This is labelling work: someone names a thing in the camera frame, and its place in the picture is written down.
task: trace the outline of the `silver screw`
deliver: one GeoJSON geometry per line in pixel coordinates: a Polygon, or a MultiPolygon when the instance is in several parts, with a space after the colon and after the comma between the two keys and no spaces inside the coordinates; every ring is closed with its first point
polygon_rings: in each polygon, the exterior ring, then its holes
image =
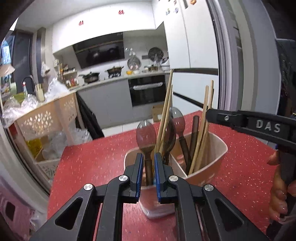
{"type": "Polygon", "coordinates": [[[89,190],[91,190],[93,188],[93,185],[88,183],[88,184],[85,184],[83,188],[84,188],[85,191],[89,191],[89,190]]]}
{"type": "Polygon", "coordinates": [[[171,182],[176,182],[176,181],[178,181],[178,179],[179,179],[179,178],[178,178],[177,176],[174,176],[174,175],[169,177],[169,180],[170,180],[171,182]]]}
{"type": "Polygon", "coordinates": [[[205,190],[207,190],[208,192],[211,192],[214,190],[214,187],[211,184],[207,184],[205,185],[205,190]]]}
{"type": "Polygon", "coordinates": [[[121,182],[124,182],[128,179],[128,177],[126,175],[122,175],[118,178],[121,182]]]}

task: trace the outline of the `oven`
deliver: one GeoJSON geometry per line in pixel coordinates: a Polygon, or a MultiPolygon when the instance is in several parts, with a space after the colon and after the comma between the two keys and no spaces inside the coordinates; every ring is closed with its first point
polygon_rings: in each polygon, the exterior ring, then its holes
{"type": "Polygon", "coordinates": [[[128,80],[133,106],[162,102],[165,100],[165,76],[149,76],[128,80]]]}

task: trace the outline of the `tile floor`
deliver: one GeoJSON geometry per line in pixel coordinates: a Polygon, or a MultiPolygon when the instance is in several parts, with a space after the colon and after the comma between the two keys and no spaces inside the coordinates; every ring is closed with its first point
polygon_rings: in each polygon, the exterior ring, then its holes
{"type": "Polygon", "coordinates": [[[120,126],[113,126],[113,127],[105,128],[105,129],[103,129],[103,133],[104,133],[105,137],[113,136],[113,135],[116,135],[116,134],[119,134],[119,133],[122,133],[125,131],[131,131],[131,130],[137,129],[139,123],[140,123],[140,121],[137,121],[137,122],[124,124],[124,125],[120,125],[120,126]]]}

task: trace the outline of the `red speckled tabletop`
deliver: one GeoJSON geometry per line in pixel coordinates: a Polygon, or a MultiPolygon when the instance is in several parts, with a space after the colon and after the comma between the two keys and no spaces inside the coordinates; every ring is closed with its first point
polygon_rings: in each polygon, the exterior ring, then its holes
{"type": "MultiPolygon", "coordinates": [[[[191,132],[194,115],[185,116],[185,134],[191,132]]],[[[269,191],[275,167],[267,165],[273,150],[256,138],[237,133],[228,127],[210,125],[210,132],[228,146],[221,169],[212,184],[265,232],[268,223],[269,191]]],[[[124,156],[137,146],[136,130],[67,147],[54,178],[48,205],[48,218],[86,183],[95,186],[108,183],[123,174],[124,156]]],[[[138,204],[125,204],[122,240],[176,240],[175,217],[149,220],[138,204]]]]}

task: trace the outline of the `stove burner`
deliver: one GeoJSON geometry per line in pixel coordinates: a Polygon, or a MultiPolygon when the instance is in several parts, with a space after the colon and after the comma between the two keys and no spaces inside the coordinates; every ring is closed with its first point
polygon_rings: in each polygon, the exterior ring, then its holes
{"type": "Polygon", "coordinates": [[[114,78],[114,77],[119,77],[119,76],[121,76],[121,72],[119,73],[113,73],[113,74],[109,74],[109,79],[110,78],[114,78]]]}

